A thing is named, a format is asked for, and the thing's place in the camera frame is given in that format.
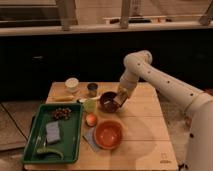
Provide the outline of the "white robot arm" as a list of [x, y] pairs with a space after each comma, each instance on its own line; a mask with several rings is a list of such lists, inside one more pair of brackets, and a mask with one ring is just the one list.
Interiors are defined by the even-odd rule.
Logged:
[[126, 55], [123, 63], [116, 106], [131, 97], [140, 78], [151, 84], [192, 119], [184, 171], [213, 171], [213, 96], [154, 68], [147, 50]]

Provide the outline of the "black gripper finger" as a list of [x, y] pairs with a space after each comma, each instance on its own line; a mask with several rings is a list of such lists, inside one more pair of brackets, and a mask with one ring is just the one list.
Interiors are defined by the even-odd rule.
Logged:
[[113, 101], [114, 101], [114, 103], [115, 103], [115, 105], [116, 105], [117, 107], [120, 107], [120, 100], [119, 100], [118, 97], [115, 97], [115, 98], [113, 99]]
[[122, 103], [122, 105], [120, 106], [120, 108], [123, 108], [123, 107], [126, 105], [126, 102], [127, 102], [127, 101], [124, 101], [124, 102]]

